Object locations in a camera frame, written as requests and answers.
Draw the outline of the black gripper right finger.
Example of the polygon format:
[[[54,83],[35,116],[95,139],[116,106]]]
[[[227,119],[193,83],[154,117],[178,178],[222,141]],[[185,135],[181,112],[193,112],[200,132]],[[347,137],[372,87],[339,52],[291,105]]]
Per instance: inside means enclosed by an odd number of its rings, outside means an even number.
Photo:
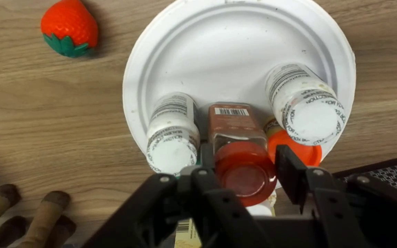
[[[306,167],[288,146],[276,152],[277,176],[294,204],[309,211],[327,248],[397,248],[397,190],[353,175],[342,181]]]

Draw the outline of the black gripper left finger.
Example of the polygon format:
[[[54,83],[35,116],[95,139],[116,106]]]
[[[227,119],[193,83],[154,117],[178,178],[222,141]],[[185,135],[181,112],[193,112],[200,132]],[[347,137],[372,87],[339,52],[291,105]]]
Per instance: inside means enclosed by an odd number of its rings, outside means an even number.
[[[192,219],[203,248],[269,248],[262,226],[214,174],[212,148],[179,176],[149,176],[83,248],[174,248],[178,223]]]

